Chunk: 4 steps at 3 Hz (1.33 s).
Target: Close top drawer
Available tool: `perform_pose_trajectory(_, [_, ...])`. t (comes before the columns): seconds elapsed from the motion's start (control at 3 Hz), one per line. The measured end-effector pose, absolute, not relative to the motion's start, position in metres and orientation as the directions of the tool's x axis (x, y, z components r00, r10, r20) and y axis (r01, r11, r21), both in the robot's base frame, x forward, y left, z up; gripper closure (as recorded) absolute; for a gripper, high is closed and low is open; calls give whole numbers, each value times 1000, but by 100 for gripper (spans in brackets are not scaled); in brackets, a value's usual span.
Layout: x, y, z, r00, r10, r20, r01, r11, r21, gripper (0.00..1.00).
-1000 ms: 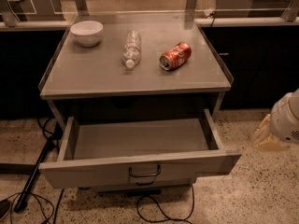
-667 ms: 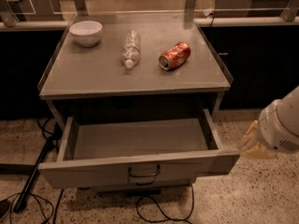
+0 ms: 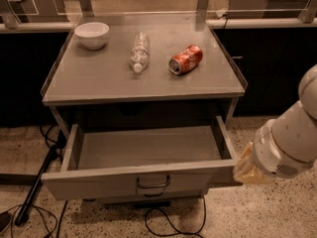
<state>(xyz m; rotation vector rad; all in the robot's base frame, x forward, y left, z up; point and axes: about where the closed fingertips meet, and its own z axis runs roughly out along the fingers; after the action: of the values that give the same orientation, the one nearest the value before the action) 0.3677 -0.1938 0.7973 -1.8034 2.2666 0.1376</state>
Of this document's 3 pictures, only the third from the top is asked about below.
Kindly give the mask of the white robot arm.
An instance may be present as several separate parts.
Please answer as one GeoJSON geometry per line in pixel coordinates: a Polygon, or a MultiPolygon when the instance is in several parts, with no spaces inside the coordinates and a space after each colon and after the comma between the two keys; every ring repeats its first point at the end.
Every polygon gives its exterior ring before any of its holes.
{"type": "Polygon", "coordinates": [[[298,86],[299,100],[256,132],[238,158],[233,176],[238,182],[270,183],[293,179],[317,160],[317,65],[298,86]]]}

